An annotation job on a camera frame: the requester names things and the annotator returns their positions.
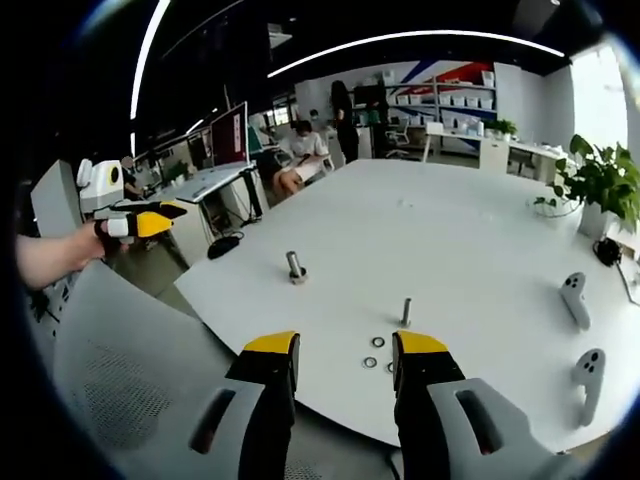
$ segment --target green plant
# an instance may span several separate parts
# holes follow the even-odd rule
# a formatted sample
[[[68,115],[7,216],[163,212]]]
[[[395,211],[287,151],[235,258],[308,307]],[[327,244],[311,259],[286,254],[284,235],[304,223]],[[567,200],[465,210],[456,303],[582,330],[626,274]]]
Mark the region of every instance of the green plant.
[[[556,171],[564,185],[549,185],[557,197],[600,205],[602,213],[615,213],[622,225],[635,232],[640,221],[640,171],[629,150],[618,143],[604,149],[591,146],[580,135],[571,139],[569,150],[584,159],[584,165],[573,175],[567,171],[567,160],[556,162]],[[556,206],[555,199],[536,198],[535,204]]]
[[[511,135],[515,135],[516,133],[518,133],[516,124],[511,120],[486,120],[484,122],[484,126],[485,128],[496,130],[498,132],[502,132],[503,134],[510,133]]]

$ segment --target flower pot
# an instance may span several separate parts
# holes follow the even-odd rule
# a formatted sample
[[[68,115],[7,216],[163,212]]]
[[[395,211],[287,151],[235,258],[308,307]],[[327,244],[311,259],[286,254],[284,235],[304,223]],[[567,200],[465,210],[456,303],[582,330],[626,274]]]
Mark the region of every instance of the flower pot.
[[[602,213],[599,204],[585,204],[582,210],[582,221],[578,231],[592,240],[599,241],[606,235],[611,225],[611,214]]]

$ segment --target potted plant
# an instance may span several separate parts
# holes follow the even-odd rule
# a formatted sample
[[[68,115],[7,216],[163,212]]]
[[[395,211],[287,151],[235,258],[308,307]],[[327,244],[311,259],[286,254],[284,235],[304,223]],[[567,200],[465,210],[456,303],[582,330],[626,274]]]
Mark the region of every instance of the potted plant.
[[[511,141],[511,136],[518,133],[516,124],[511,120],[486,120],[484,122],[486,130],[493,130],[497,133],[494,137],[498,140],[504,140],[505,142]]]
[[[618,144],[615,150],[591,146],[580,135],[571,139],[570,151],[584,159],[575,173],[567,171],[567,160],[556,162],[562,185],[551,184],[561,200],[577,200],[584,204],[579,231],[601,240],[611,224],[612,215],[620,218],[623,228],[636,232],[640,221],[640,171],[629,150]],[[556,199],[538,197],[535,204],[556,205]]]

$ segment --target black dress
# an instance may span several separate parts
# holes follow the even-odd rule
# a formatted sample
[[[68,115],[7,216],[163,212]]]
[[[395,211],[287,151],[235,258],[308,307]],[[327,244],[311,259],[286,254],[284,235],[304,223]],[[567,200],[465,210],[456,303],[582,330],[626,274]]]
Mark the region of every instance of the black dress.
[[[338,131],[338,141],[340,142],[340,149],[344,154],[346,163],[351,163],[358,159],[358,131],[353,126],[353,108],[351,103],[345,103],[344,105],[337,105],[334,107],[334,114],[338,117],[338,110],[344,112],[342,120],[338,121],[336,130]]]

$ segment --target woman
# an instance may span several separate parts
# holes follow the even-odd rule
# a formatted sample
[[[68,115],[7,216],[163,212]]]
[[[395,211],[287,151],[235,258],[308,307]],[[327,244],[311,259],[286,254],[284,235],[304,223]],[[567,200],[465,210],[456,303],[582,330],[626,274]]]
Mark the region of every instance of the woman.
[[[340,149],[344,154],[345,162],[351,163],[358,158],[358,132],[353,126],[353,107],[349,92],[344,83],[339,80],[331,84],[331,106]]]

